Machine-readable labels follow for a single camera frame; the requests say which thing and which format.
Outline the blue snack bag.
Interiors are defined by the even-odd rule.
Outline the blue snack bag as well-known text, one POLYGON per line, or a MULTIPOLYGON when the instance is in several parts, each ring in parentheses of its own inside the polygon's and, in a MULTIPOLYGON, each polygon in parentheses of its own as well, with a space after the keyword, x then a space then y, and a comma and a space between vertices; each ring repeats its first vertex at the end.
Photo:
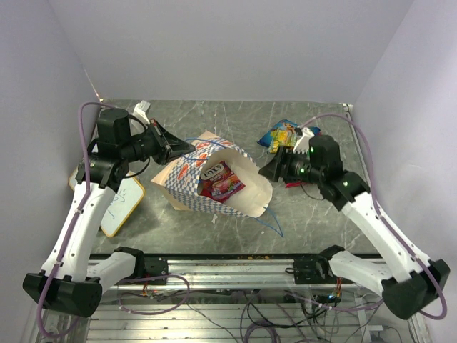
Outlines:
POLYGON ((288 119, 282 119, 258 140, 258 144, 266 147, 270 154, 275 154, 281 146, 293 150, 296 143, 295 129, 298 126, 288 119))

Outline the blue checkered paper bag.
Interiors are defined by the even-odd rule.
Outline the blue checkered paper bag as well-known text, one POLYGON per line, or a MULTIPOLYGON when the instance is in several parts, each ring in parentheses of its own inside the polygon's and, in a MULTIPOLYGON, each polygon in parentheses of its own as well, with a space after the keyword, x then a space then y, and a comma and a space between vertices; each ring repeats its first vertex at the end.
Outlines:
POLYGON ((195 151, 168 163, 151 180, 174 209, 253 218, 283 236, 277 216, 268 207, 273 187, 259 174, 260 168, 246 150, 209 131, 188 138, 186 142, 195 151), (208 172, 222 172, 225 166, 244 188, 225 201, 204 196, 204 177, 208 172))

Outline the red chips bag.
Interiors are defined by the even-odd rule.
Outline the red chips bag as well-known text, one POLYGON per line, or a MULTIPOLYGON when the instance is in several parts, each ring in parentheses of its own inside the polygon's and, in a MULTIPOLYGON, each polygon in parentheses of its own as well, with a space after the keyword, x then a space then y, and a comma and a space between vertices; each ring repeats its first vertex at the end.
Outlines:
POLYGON ((286 188, 295 188, 295 187, 301 187, 303 186, 303 182, 290 182, 286 183, 285 187, 286 188))

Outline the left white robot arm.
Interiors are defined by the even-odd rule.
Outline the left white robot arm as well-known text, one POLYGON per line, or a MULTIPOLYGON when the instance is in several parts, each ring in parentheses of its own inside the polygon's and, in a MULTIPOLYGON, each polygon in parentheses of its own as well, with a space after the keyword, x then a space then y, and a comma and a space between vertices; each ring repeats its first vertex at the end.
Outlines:
POLYGON ((90 317, 102 295, 122 280, 139 283, 146 273, 141 250, 120 247, 90 267, 89 257, 101 221, 129 165, 154 161, 165 165, 195 151, 151 120, 139 134, 131 134, 133 116, 125 109, 105 109, 96 122, 96 152, 84 146, 84 159, 76 173, 74 197, 63 228, 49 257, 37 273, 24 277, 24 291, 37 310, 50 309, 77 317, 90 317))

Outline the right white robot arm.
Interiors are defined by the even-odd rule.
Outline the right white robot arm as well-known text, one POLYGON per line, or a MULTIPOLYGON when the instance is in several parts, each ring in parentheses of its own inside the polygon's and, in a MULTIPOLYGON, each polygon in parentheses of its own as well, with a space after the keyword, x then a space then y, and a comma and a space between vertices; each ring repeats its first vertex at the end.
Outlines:
POLYGON ((340 146, 331 136, 310 138, 308 151, 280 147, 259 174, 271 182, 316 185, 321 196, 363 232, 384 260, 383 265, 374 264, 332 246, 320 253, 323 260, 314 267, 320 281, 340 277, 357 283, 380 296, 391 313, 403 320, 442 298, 450 267, 442 259, 430 259, 388 218, 373 200, 368 184, 344 169, 340 146))

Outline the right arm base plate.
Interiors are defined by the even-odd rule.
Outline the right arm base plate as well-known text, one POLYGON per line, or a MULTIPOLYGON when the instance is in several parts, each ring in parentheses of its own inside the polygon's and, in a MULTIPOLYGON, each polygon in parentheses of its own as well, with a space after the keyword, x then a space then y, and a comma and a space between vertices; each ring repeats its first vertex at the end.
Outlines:
POLYGON ((330 270, 328 260, 320 255, 295 259, 292 264, 295 284, 335 284, 337 277, 330 270))

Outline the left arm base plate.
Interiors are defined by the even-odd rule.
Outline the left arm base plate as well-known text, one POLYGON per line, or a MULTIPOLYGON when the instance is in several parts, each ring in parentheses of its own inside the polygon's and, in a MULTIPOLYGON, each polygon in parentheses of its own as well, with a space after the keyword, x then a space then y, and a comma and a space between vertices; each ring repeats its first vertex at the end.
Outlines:
POLYGON ((134 272, 131 276, 121 280, 120 284, 152 284, 165 285, 164 275, 169 274, 169 264, 164 257, 147 254, 144 257, 141 272, 134 272))

